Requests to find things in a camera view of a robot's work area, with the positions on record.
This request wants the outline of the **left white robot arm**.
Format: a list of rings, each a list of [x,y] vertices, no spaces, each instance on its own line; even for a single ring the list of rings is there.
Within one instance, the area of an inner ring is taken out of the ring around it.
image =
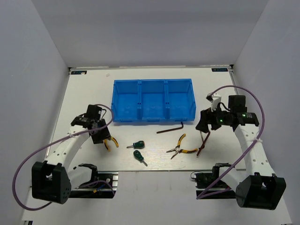
[[[65,140],[44,162],[36,162],[31,170],[32,197],[52,203],[64,204],[71,191],[80,186],[94,187],[99,182],[97,167],[82,163],[70,168],[71,162],[82,145],[91,139],[93,144],[103,144],[110,139],[102,107],[88,105],[84,115],[71,122]]]

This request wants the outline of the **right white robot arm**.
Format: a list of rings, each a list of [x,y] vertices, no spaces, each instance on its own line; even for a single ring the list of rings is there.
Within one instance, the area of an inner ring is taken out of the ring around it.
[[[211,102],[211,107],[201,111],[196,130],[209,133],[222,126],[230,126],[239,141],[246,173],[237,171],[235,163],[215,164],[211,184],[197,198],[212,195],[207,193],[209,189],[226,184],[234,191],[236,202],[241,208],[275,210],[286,189],[286,182],[275,174],[269,164],[259,137],[261,126],[256,114],[247,111],[246,97],[229,96],[226,110],[220,107],[220,95],[209,94],[206,98]]]

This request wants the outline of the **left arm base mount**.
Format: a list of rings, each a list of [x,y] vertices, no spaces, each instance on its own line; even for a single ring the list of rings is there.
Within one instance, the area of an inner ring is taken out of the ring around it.
[[[118,185],[118,172],[99,172],[98,180],[105,182],[98,182],[89,185],[84,188],[78,188],[71,191],[69,198],[79,198],[79,199],[113,199],[114,193],[117,191]]]

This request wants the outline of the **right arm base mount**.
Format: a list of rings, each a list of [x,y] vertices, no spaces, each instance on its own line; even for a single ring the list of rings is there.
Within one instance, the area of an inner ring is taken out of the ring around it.
[[[190,174],[190,179],[195,183],[196,196],[200,195],[211,183],[213,183],[223,171],[214,175],[212,171],[201,172],[195,171]],[[206,196],[203,200],[208,199],[235,199],[235,189],[244,179],[244,174],[239,171],[231,170],[221,180],[219,180],[213,187],[211,187],[205,195],[213,192],[223,191],[215,195]]]

